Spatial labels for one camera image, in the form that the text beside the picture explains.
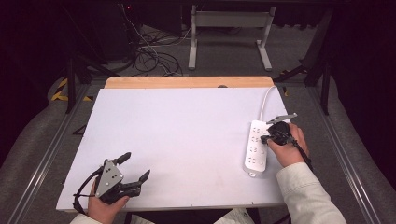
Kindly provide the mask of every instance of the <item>sleeve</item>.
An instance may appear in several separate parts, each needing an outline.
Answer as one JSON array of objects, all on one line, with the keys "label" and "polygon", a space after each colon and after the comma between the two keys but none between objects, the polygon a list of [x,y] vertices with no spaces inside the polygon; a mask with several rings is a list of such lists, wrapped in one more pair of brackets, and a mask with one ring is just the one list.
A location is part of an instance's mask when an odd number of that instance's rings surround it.
[{"label": "sleeve", "polygon": [[276,177],[292,223],[346,223],[306,163],[287,166]]},{"label": "sleeve", "polygon": [[92,219],[90,217],[84,216],[82,214],[78,214],[70,224],[101,224],[100,222]]}]

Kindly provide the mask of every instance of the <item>hand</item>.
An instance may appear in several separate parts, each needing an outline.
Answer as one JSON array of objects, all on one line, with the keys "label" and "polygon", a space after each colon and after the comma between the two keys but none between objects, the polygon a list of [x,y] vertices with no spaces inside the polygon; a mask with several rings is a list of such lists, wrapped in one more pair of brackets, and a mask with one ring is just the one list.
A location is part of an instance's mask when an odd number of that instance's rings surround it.
[{"label": "hand", "polygon": [[[308,146],[306,145],[303,131],[299,127],[297,127],[297,125],[292,123],[289,124],[289,127],[291,135],[294,137],[295,140],[297,140],[297,143],[303,149],[306,156],[309,157]],[[297,162],[304,162],[304,159],[301,156],[300,152],[292,143],[287,143],[285,146],[280,146],[273,140],[268,139],[267,144],[268,147],[274,151],[277,159],[279,160],[279,163],[283,167],[290,166]]]},{"label": "hand", "polygon": [[[95,182],[93,181],[91,188],[91,195],[94,195]],[[113,204],[102,202],[95,196],[88,200],[88,216],[103,224],[111,224],[116,217],[116,214],[128,202],[129,197],[124,196]]]}]

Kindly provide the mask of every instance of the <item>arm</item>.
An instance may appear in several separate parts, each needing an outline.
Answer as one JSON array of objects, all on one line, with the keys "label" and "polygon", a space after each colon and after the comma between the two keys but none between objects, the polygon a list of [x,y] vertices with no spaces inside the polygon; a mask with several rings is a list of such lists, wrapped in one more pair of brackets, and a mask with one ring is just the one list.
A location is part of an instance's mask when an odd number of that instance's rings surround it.
[{"label": "arm", "polygon": [[[94,194],[93,182],[91,188],[91,195]],[[70,224],[111,224],[116,217],[116,214],[128,202],[129,197],[124,196],[113,204],[102,202],[96,197],[90,197],[88,200],[88,215],[78,214]]]},{"label": "arm", "polygon": [[[290,133],[308,155],[303,131],[290,124]],[[346,223],[332,203],[329,194],[309,170],[300,152],[292,144],[279,146],[268,140],[280,164],[285,167],[276,175],[292,223]]]}]

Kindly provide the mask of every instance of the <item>white table surface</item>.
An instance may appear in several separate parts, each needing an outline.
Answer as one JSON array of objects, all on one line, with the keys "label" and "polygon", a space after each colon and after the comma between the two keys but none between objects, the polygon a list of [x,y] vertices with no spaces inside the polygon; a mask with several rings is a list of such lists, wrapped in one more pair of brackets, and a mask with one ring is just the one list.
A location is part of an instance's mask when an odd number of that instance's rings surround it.
[{"label": "white table surface", "polygon": [[[263,175],[252,178],[243,170],[250,122],[259,119],[268,89],[100,90],[56,209],[74,211],[73,194],[84,180],[104,159],[126,152],[132,156],[118,166],[122,183],[151,173],[124,211],[282,204],[276,182],[281,166],[271,150]],[[286,114],[272,89],[262,119]],[[87,201],[80,198],[84,209]]]}]

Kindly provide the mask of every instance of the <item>power strip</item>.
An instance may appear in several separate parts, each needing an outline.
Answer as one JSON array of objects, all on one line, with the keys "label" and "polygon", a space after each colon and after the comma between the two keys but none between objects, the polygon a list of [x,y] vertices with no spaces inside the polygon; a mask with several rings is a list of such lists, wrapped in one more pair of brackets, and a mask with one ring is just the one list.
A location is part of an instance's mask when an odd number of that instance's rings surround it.
[{"label": "power strip", "polygon": [[268,146],[262,143],[260,137],[269,135],[267,130],[270,126],[271,124],[266,124],[260,120],[253,120],[251,122],[244,170],[252,177],[262,174],[265,170]]}]

